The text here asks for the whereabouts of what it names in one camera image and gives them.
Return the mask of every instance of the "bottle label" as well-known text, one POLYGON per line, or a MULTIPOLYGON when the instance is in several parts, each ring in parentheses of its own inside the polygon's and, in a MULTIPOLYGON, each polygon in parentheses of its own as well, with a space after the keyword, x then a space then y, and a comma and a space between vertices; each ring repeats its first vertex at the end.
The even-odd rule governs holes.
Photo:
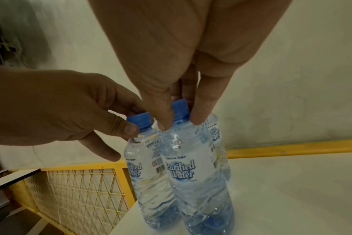
POLYGON ((206 121, 204 126, 207 127, 207 130, 211 133, 214 143, 220 142, 222 140, 218 123, 209 124, 206 121))
POLYGON ((137 158, 126 158, 128 172, 132 180, 147 180, 154 178, 157 174, 166 169, 159 154, 159 138, 154 137, 145 142, 147 150, 152 154, 151 159, 145 158, 147 153, 140 153, 143 156, 137 158))
POLYGON ((163 156, 171 180, 179 183, 202 182, 217 169, 212 141, 183 156, 163 156))

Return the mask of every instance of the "yellow mesh fence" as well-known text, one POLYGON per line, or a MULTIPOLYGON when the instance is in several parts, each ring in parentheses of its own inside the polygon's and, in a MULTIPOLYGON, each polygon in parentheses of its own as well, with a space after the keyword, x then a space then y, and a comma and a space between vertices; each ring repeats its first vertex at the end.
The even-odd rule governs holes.
POLYGON ((120 167, 125 164, 112 164, 45 169, 24 182, 38 211, 63 228, 76 235, 108 235, 136 200, 127 169, 120 167))

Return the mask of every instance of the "bottle cap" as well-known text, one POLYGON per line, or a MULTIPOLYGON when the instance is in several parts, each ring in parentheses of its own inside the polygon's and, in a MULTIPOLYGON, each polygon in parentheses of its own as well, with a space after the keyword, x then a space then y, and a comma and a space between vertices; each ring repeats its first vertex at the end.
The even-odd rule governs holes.
POLYGON ((152 125, 152 118, 149 113, 140 113, 127 118, 128 122, 136 124, 140 131, 152 125))
POLYGON ((180 99, 172 102, 172 108, 175 115, 175 121, 179 119, 189 119, 190 112, 186 99, 180 99))

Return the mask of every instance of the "cable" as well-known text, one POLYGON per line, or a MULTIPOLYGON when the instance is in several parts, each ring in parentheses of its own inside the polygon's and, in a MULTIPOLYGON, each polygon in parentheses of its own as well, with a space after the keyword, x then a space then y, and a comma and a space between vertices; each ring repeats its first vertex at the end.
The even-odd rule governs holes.
MULTIPOLYGON (((46 166, 43 164, 42 160, 41 160, 41 159, 39 158, 39 156, 37 155, 36 150, 34 149, 34 146, 32 146, 32 148, 33 148, 33 153, 34 153, 34 155, 37 157, 37 159, 39 160, 39 162, 41 163, 41 165, 42 165, 44 168, 46 168, 46 166)), ((58 198, 57 198, 57 196, 56 196, 56 194, 55 194, 55 190, 53 189, 53 186, 52 186, 52 183, 51 183, 51 180, 50 180, 50 175, 49 175, 49 174, 46 174, 46 175, 47 175, 47 181, 48 181, 48 183, 51 185, 51 189, 52 189, 53 196, 55 197, 55 200, 56 200, 56 202, 57 202, 57 214, 58 214, 58 217, 59 217, 60 226, 63 228, 63 233, 64 233, 64 235, 67 235, 67 234, 65 233, 64 226, 63 226, 62 223, 61 223, 59 200, 58 200, 58 198)))

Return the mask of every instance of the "concrete wall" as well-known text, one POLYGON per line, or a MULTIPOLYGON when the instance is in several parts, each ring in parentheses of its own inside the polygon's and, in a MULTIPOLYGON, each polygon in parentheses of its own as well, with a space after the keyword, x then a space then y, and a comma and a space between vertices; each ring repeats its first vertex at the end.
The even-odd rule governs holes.
MULTIPOLYGON (((136 92, 85 0, 0 0, 0 25, 19 37, 29 67, 98 72, 136 92)), ((214 112, 228 148, 352 138, 352 0, 294 0, 214 112)), ((118 151, 126 144, 103 138, 118 151)), ((0 161, 100 159, 77 142, 55 142, 34 151, 0 146, 0 161)))

